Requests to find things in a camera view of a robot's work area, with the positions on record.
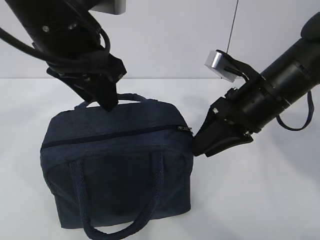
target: top handle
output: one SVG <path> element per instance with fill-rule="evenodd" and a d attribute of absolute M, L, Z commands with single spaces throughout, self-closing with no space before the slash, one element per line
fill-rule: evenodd
<path fill-rule="evenodd" d="M 124 93 L 124 94 L 118 94 L 118 100 L 124 100 L 124 101 L 135 101 L 135 102 L 146 102 L 148 99 L 146 99 L 144 96 L 138 95 L 136 93 Z M 85 109 L 87 108 L 92 102 L 82 102 L 78 106 L 74 107 L 75 110 L 77 109 Z"/>

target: white wall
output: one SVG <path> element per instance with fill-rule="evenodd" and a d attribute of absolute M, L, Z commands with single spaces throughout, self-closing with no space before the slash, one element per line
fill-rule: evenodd
<path fill-rule="evenodd" d="M 129 2 L 127 15 L 123 19 L 117 16 L 114 23 L 107 22 L 114 16 L 95 14 L 110 32 L 114 51 L 126 59 L 131 77 L 195 78 L 125 79 L 118 85 L 120 93 L 135 92 L 175 104 L 195 132 L 203 123 L 210 104 L 232 87 L 225 80 L 200 77 L 215 77 L 203 63 L 209 50 L 226 48 L 228 31 L 213 32 L 225 29 L 221 27 L 223 24 L 230 28 L 236 3 L 226 0 L 199 2 L 193 5 L 197 8 L 195 15 L 188 14 L 186 6 L 179 8 L 179 1 L 171 5 L 169 1 L 160 4 L 157 10 L 155 3 L 142 0 L 138 1 L 140 9 L 138 3 Z M 152 11 L 143 11 L 143 3 Z M 262 71 L 298 39 L 304 22 L 319 9 L 317 0 L 240 0 L 230 53 Z M 163 20 L 168 23 L 169 19 L 174 20 L 174 13 L 178 11 L 181 11 L 178 15 L 183 16 L 185 24 L 177 28 L 179 41 L 167 46 L 165 40 L 172 37 L 175 26 L 182 20 L 176 19 L 169 31 L 159 38 L 160 30 L 165 31 L 166 26 L 159 18 L 161 12 L 169 14 L 170 17 Z M 0 3 L 2 12 L 5 14 L 0 15 L 1 27 L 11 29 L 15 36 L 27 41 L 28 36 L 3 2 Z M 139 13 L 155 20 L 155 24 L 137 16 Z M 229 22 L 219 20 L 219 16 Z M 128 39 L 121 37 L 123 31 L 113 24 L 122 28 L 134 26 L 126 33 L 135 43 L 141 40 L 141 45 L 130 47 Z M 153 48 L 151 43 L 156 41 L 157 47 Z M 195 59 L 194 66 L 183 55 L 187 49 Z M 0 51 L 1 77 L 45 77 L 44 63 L 3 43 L 0 43 Z M 142 58 L 133 58 L 131 51 L 143 51 Z M 172 54 L 169 62 L 165 60 L 168 54 Z M 147 72 L 144 64 L 138 65 L 145 59 L 149 68 Z M 178 62 L 177 69 L 171 67 L 175 61 Z M 242 81 L 237 80 L 235 84 L 240 85 Z M 152 221 L 143 231 L 128 239 L 320 239 L 319 88 L 314 89 L 313 95 L 316 112 L 310 127 L 302 132 L 289 132 L 273 121 L 253 136 L 252 144 L 231 148 L 211 158 L 195 158 L 191 177 L 191 212 Z M 43 180 L 39 160 L 40 146 L 51 117 L 72 109 L 80 102 L 79 97 L 55 79 L 0 79 L 0 102 L 0 239 L 87 239 L 81 230 L 59 227 L 54 198 Z M 307 114 L 304 97 L 283 114 L 283 120 L 292 127 L 299 127 Z M 102 229 L 112 232 L 122 227 Z"/>
<path fill-rule="evenodd" d="M 126 78 L 210 78 L 203 64 L 211 49 L 227 49 L 235 6 L 236 0 L 128 0 L 123 15 L 92 14 L 110 37 L 111 53 L 127 67 Z M 0 26 L 31 44 L 4 1 Z M 0 52 L 10 56 L 1 62 L 0 78 L 47 77 L 42 61 L 4 42 Z"/>

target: black strap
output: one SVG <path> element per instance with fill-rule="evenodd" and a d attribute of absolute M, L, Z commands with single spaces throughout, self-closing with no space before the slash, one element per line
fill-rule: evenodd
<path fill-rule="evenodd" d="M 287 126 L 282 119 L 280 118 L 280 115 L 276 117 L 277 122 L 280 124 L 281 127 L 289 130 L 289 131 L 301 131 L 303 129 L 305 129 L 306 127 L 308 127 L 308 125 L 311 123 L 312 117 L 314 116 L 314 112 L 315 112 L 315 105 L 314 105 L 314 101 L 312 99 L 312 93 L 311 91 L 308 92 L 307 94 L 307 98 L 308 98 L 308 108 L 309 108 L 309 113 L 308 113 L 308 117 L 306 119 L 305 124 L 303 125 L 303 127 L 301 128 L 291 128 L 289 126 Z"/>
<path fill-rule="evenodd" d="M 162 192 L 164 183 L 164 160 L 162 153 L 155 153 L 151 159 L 153 185 L 153 196 L 151 200 L 145 205 L 144 209 L 130 226 L 110 234 L 99 231 L 91 225 L 83 164 L 83 160 L 73 161 L 69 164 L 69 167 L 78 199 L 80 217 L 86 235 L 92 240 L 122 240 L 144 228 L 151 219 Z"/>

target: screw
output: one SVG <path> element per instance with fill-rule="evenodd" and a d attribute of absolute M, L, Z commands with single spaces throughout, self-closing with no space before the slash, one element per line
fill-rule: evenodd
<path fill-rule="evenodd" d="M 50 28 L 48 26 L 43 26 L 42 27 L 42 30 L 45 32 L 45 33 L 48 33 L 50 31 Z"/>
<path fill-rule="evenodd" d="M 76 26 L 77 26 L 77 23 L 74 22 L 74 23 L 72 23 L 71 25 L 68 26 L 68 29 L 69 29 L 69 30 L 72 30 L 72 29 L 74 29 Z"/>

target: zipper pull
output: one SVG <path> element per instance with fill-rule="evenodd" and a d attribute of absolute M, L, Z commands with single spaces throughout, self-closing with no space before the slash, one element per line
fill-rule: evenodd
<path fill-rule="evenodd" d="M 192 135 L 194 135 L 194 133 L 192 132 L 192 128 L 191 127 L 187 127 L 187 126 L 178 126 L 178 130 L 180 131 L 187 131 L 192 133 Z"/>

